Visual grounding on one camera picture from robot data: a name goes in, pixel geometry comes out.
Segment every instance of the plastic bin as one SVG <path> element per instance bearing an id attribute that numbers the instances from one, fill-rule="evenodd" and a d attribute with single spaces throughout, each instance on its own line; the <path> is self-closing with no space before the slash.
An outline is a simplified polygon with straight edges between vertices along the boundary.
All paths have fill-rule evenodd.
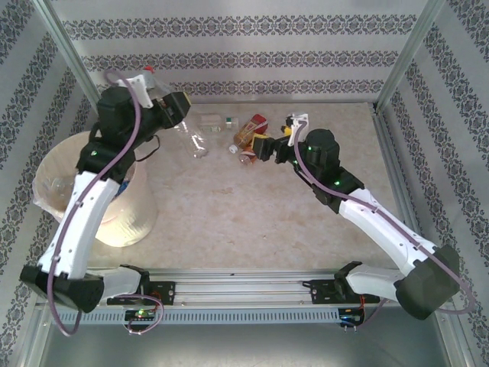
<path id="1" fill-rule="evenodd" d="M 54 147 L 40 163 L 34 178 L 34 203 L 61 222 L 66 208 L 50 195 L 50 184 L 59 177 L 76 174 L 79 153 L 89 133 L 74 135 Z M 126 189 L 109 204 L 96 238 L 107 245 L 124 247 L 143 239 L 153 228 L 157 206 L 147 183 L 144 162 L 135 162 L 128 172 Z"/>

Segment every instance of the purple cable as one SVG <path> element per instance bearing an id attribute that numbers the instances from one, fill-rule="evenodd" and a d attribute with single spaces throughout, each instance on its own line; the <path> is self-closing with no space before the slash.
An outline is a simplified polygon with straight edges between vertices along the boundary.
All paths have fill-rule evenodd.
<path id="1" fill-rule="evenodd" d="M 365 206 L 367 207 L 368 209 L 370 209 L 371 211 L 379 214 L 382 218 L 384 218 L 392 227 L 394 227 L 403 237 L 405 237 L 409 242 L 411 242 L 417 249 L 419 249 L 424 255 L 426 255 L 428 258 L 430 258 L 435 264 L 437 264 L 445 273 L 447 273 L 450 278 L 452 278 L 454 281 L 457 282 L 457 284 L 460 286 L 460 288 L 464 291 L 464 293 L 467 295 L 467 298 L 468 298 L 468 305 L 466 308 L 464 308 L 463 310 L 442 310 L 442 309 L 438 309 L 438 311 L 442 312 L 442 313 L 447 313 L 447 314 L 451 314 L 451 315 L 461 315 L 463 313 L 470 313 L 474 310 L 475 308 L 475 297 L 474 297 L 474 294 L 472 293 L 472 290 L 470 289 L 470 287 L 467 285 L 467 283 L 465 283 L 457 274 L 455 274 L 448 266 L 446 266 L 445 264 L 443 264 L 440 260 L 438 260 L 431 252 L 429 252 L 428 250 L 426 250 L 419 242 L 417 242 L 409 233 L 407 233 L 401 226 L 399 226 L 392 218 L 390 218 L 384 211 L 378 209 L 376 206 L 370 204 L 370 203 L 366 203 L 365 201 L 363 200 L 360 200 L 356 197 L 353 197 L 353 196 L 350 196 L 350 195 L 346 195 L 344 193 L 339 193 L 338 191 L 334 191 L 334 190 L 331 190 L 330 188 L 324 186 L 322 183 L 320 183 L 313 175 L 311 175 L 311 173 L 309 172 L 309 170 L 307 169 L 306 165 L 304 164 L 303 162 L 303 159 L 302 157 L 300 156 L 300 152 L 299 152 L 299 136 L 300 136 L 300 132 L 303 130 L 303 128 L 306 127 L 306 122 L 299 122 L 300 126 L 299 128 L 297 129 L 297 132 L 294 136 L 294 139 L 293 139 L 293 151 L 294 153 L 296 154 L 296 159 L 297 159 L 297 163 L 299 163 L 299 166 L 300 168 L 303 170 L 303 173 L 307 176 L 307 178 L 313 183 L 315 184 L 318 188 L 320 188 L 321 190 L 325 191 L 326 193 L 330 194 L 330 195 L 334 195 L 334 196 L 337 196 L 337 197 L 340 197 L 342 199 L 345 199 L 345 200 L 351 200 L 351 201 L 354 201 L 358 204 L 361 204 L 362 206 Z M 384 305 L 385 303 L 385 300 L 384 302 L 381 301 L 377 307 L 377 309 L 374 311 L 374 313 L 372 314 L 372 316 L 369 318 L 371 319 L 375 314 L 377 314 L 377 312 L 379 311 L 379 309 Z"/>
<path id="2" fill-rule="evenodd" d="M 163 319 L 163 312 L 165 310 L 165 307 L 163 306 L 163 302 L 161 302 L 161 300 L 158 300 L 156 297 L 147 296 L 145 294 L 121 294 L 121 295 L 117 296 L 117 298 L 144 298 L 146 300 L 152 300 L 153 302 L 156 302 L 161 307 L 160 315 L 158 316 L 158 318 L 156 319 L 156 321 L 154 323 L 152 323 L 150 326 L 148 326 L 144 330 L 141 330 L 141 331 L 133 331 L 133 329 L 131 328 L 131 324 L 136 319 L 129 320 L 127 329 L 128 329 L 128 331 L 129 331 L 130 334 L 142 335 L 144 333 L 147 333 L 148 331 L 150 331 L 151 329 L 153 329 L 154 327 L 156 327 L 156 325 L 159 324 L 160 321 Z"/>
<path id="3" fill-rule="evenodd" d="M 99 181 L 107 172 L 110 170 L 114 165 L 119 162 L 122 157 L 129 151 L 131 146 L 133 145 L 134 141 L 136 140 L 136 137 L 138 136 L 139 132 L 139 125 L 141 124 L 141 107 L 139 106 L 138 102 L 138 97 L 136 96 L 136 93 L 131 87 L 131 84 L 124 78 L 124 76 L 118 72 L 117 70 L 107 70 L 104 72 L 104 77 L 107 79 L 107 81 L 111 84 L 113 83 L 109 78 L 109 74 L 115 74 L 122 82 L 125 84 L 125 86 L 128 88 L 129 93 L 131 94 L 132 101 L 134 102 L 134 110 L 136 112 L 135 120 L 134 120 L 134 129 L 132 131 L 131 137 L 129 138 L 127 144 L 122 148 L 119 154 L 112 159 L 101 171 L 99 174 L 97 174 L 92 181 L 87 185 L 85 190 L 80 194 L 78 200 L 75 202 L 73 207 L 71 208 L 70 212 L 67 213 L 66 215 L 66 221 L 63 224 L 63 227 L 61 228 L 60 231 L 60 236 L 58 237 L 56 246 L 54 248 L 54 254 L 53 254 L 53 260 L 51 262 L 50 270 L 49 270 L 49 275 L 47 276 L 47 300 L 49 302 L 49 307 L 51 310 L 51 313 L 53 314 L 54 322 L 60 329 L 61 333 L 63 333 L 64 336 L 72 336 L 73 334 L 76 333 L 78 330 L 79 322 L 82 318 L 82 311 L 78 311 L 78 315 L 76 315 L 76 321 L 75 321 L 75 326 L 72 330 L 68 330 L 65 325 L 63 325 L 63 322 L 60 319 L 60 315 L 58 314 L 58 311 L 56 309 L 56 306 L 54 304 L 54 292 L 53 292 L 53 283 L 54 283 L 54 272 L 56 270 L 56 266 L 59 259 L 59 255 L 61 252 L 61 246 L 63 244 L 63 240 L 65 238 L 66 232 L 68 231 L 68 228 L 70 227 L 70 223 L 73 220 L 73 217 L 75 216 L 76 211 L 80 207 L 80 205 L 83 202 L 83 199 L 85 199 L 85 196 L 88 195 L 89 191 L 95 186 L 97 181 Z"/>

